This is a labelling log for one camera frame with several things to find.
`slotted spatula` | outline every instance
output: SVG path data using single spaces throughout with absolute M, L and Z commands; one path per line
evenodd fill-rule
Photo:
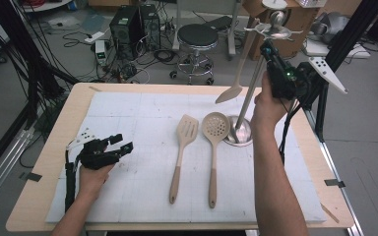
M 229 129 L 228 118 L 219 112 L 208 114 L 202 121 L 202 131 L 213 146 L 209 195 L 210 208 L 214 208 L 217 203 L 217 145 L 228 135 Z
M 171 181 L 169 200 L 174 204 L 179 189 L 180 166 L 182 165 L 183 150 L 187 145 L 195 141 L 198 135 L 199 121 L 188 115 L 183 115 L 177 126 L 177 138 L 179 139 L 179 154 L 177 156 L 176 167 L 174 168 L 173 180 Z

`extension cord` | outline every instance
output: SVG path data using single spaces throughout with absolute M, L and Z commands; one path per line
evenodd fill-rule
M 91 43 L 91 42 L 97 40 L 98 38 L 102 37 L 104 34 L 105 33 L 98 31 L 98 32 L 94 33 L 92 35 L 92 37 L 85 38 L 85 41 Z

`stool wheel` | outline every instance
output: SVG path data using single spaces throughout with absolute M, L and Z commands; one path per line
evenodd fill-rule
M 177 77 L 177 71 L 172 71 L 172 72 L 170 72 L 170 78 L 171 79 L 176 79 L 176 77 Z
M 213 85 L 214 84 L 214 79 L 212 79 L 212 78 L 208 78 L 207 79 L 207 85 L 208 86 L 211 86 L 211 85 Z
M 211 71 L 211 68 L 213 68 L 213 65 L 211 65 L 211 64 L 205 65 L 205 70 Z

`stool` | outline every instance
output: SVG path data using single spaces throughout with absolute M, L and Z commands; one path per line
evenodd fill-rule
M 199 77 L 206 74 L 211 76 L 207 84 L 214 83 L 213 67 L 214 62 L 200 51 L 209 50 L 218 44 L 218 33 L 210 27 L 191 24 L 181 27 L 177 32 L 177 40 L 181 45 L 193 49 L 192 53 L 180 57 L 177 62 L 179 71 L 189 75 L 188 85 L 192 85 L 192 77 Z M 177 72 L 170 72 L 172 79 L 176 78 Z

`wooden spatula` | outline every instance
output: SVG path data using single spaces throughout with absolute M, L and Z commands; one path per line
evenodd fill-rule
M 174 204 L 179 189 L 180 166 L 182 165 L 183 150 L 187 145 L 194 142 L 198 135 L 199 121 L 188 115 L 183 115 L 177 126 L 177 137 L 179 139 L 179 154 L 177 156 L 176 167 L 174 168 L 173 180 L 171 181 L 169 200 Z

